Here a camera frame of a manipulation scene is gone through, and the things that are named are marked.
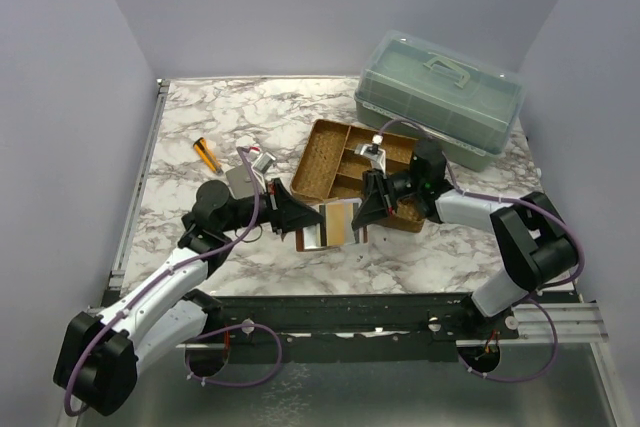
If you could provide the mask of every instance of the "orange utility knife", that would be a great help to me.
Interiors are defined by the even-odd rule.
[[[220,174],[222,173],[222,166],[216,156],[209,150],[207,147],[207,141],[204,140],[204,137],[200,137],[193,143],[193,148],[196,149],[198,155],[204,160],[204,163],[209,166],[214,173]]]

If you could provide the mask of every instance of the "wall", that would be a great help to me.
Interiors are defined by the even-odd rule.
[[[67,322],[100,298],[157,85],[114,0],[0,0],[0,419],[54,425]]]
[[[545,189],[585,244],[597,298],[640,420],[640,0],[559,0],[526,56],[522,122]]]
[[[354,74],[391,29],[517,69],[557,0],[117,0],[159,77]]]

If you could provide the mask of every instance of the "robotic arm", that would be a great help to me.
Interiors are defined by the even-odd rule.
[[[496,235],[505,269],[450,306],[462,330],[480,332],[515,302],[576,264],[576,247],[544,215],[523,205],[457,192],[445,179],[446,158],[435,142],[418,141],[409,168],[390,175],[385,172],[381,142],[382,137],[375,136],[372,144],[356,148],[372,162],[372,169],[363,174],[364,200],[353,218],[354,230],[393,215],[399,201],[411,198],[433,222],[463,224]],[[192,289],[224,263],[231,248],[222,248],[233,242],[225,232],[250,224],[255,199],[256,225],[269,223],[279,235],[323,222],[322,215],[295,200],[279,179],[266,182],[265,193],[244,199],[235,199],[220,181],[206,182],[183,216],[185,234],[165,264],[116,304],[97,315],[82,312],[72,319],[54,382],[67,388],[68,395],[109,415],[125,402],[138,376],[155,360],[188,339],[224,326],[220,301]],[[544,194],[534,192],[524,199],[526,205],[559,217]],[[194,253],[204,258],[194,261]],[[429,317],[422,311],[419,317],[424,315]],[[406,312],[401,317],[406,319]],[[303,324],[296,325],[304,329]],[[412,325],[416,327],[399,330],[430,333],[423,321]]]

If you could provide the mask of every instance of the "marble table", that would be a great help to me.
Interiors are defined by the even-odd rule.
[[[173,81],[123,292],[166,260],[183,233],[180,217],[193,205],[196,190],[216,178],[193,150],[197,138],[207,140],[225,170],[241,163],[237,146],[262,146],[278,158],[269,176],[288,187],[316,119],[357,123],[356,85],[356,78],[346,77]],[[454,169],[470,191],[522,196],[541,188],[519,125],[505,154],[484,172]],[[466,292],[501,268],[494,237],[468,227],[426,222],[419,234],[380,226],[372,226],[369,234],[365,245],[298,253],[293,235],[281,242],[265,229],[257,242],[235,247],[200,289],[213,295]]]

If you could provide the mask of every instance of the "brown organizer tray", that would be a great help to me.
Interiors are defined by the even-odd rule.
[[[371,142],[375,132],[331,120],[316,120],[291,181],[291,193],[308,203],[362,197],[362,173],[370,169],[371,164],[356,155],[354,149],[357,144]],[[394,173],[409,167],[415,143],[415,139],[385,133],[382,148],[387,152],[387,172]],[[379,224],[420,232],[424,218],[413,201],[401,201],[397,214]]]

